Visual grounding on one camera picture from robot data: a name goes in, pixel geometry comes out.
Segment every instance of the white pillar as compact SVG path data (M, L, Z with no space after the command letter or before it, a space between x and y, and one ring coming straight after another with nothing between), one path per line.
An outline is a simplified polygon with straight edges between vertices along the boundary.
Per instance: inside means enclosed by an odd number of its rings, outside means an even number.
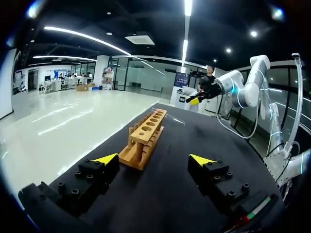
M0 119L12 112L12 75L16 49L8 51L0 68Z
M102 77L104 68L108 67L109 56L100 55L97 56L97 62L95 65L95 72L94 72L94 83L99 86L102 85Z

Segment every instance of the yellow object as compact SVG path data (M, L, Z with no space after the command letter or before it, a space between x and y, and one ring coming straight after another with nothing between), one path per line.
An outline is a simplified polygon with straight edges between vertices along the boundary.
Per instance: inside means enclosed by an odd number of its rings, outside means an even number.
M198 98L195 98L195 99L193 99L193 100L190 101L190 104L191 104L191 105L195 105L195 104L199 104L199 103L200 103L200 101L199 101Z
M210 160L210 159L206 159L206 158L202 158L200 156L197 156L195 154L190 154L189 156L192 156L200 166L203 166L203 164L207 164L208 162L211 163L215 163L216 161Z
M118 153L111 154L111 155L105 156L103 158L99 158L99 159L95 159L95 160L91 160L91 161L94 161L94 162L99 161L100 163L107 165L110 162L110 160L112 160L116 155L118 155Z

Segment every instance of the display screen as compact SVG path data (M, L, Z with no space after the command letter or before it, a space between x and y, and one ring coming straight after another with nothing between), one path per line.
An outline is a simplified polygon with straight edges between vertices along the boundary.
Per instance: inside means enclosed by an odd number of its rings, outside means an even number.
M189 80L189 74L176 72L174 86L183 87L187 86Z

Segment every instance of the ceiling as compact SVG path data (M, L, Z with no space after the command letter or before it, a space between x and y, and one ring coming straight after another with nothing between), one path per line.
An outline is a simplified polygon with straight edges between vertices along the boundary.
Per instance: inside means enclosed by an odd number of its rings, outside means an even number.
M266 54L270 61L291 60L293 52L306 52L293 26L291 0L282 5L284 20L272 19L277 1L193 0L186 61L214 64L224 70L249 66L249 58ZM53 59L37 55L63 55L96 59L122 52L80 36L44 30L52 26L84 33L113 44L132 55L182 59L185 35L184 0L51 0L35 19L20 23L17 48L20 68ZM256 30L257 37L250 32ZM125 39L148 34L155 45L135 45ZM231 48L228 54L225 49ZM62 62L77 62L71 59Z

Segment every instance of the desk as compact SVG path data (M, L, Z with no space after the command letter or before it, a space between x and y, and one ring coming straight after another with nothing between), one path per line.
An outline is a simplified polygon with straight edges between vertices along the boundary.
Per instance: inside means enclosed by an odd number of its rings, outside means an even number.
M52 80L52 91L60 91L61 90L61 80Z
M144 171L120 164L106 195L99 196L82 216L100 232L115 233L204 233L219 232L226 217L219 214L208 197L203 197L187 171L190 153L212 160L221 159L230 171L250 187L280 195L274 179L247 142L230 133L216 118L155 104L155 108L186 122L165 118L164 130ZM83 158L97 159L120 152L128 141L128 129L146 112L112 135ZM52 182L70 179L77 164ZM267 225L284 209L281 199L262 221Z

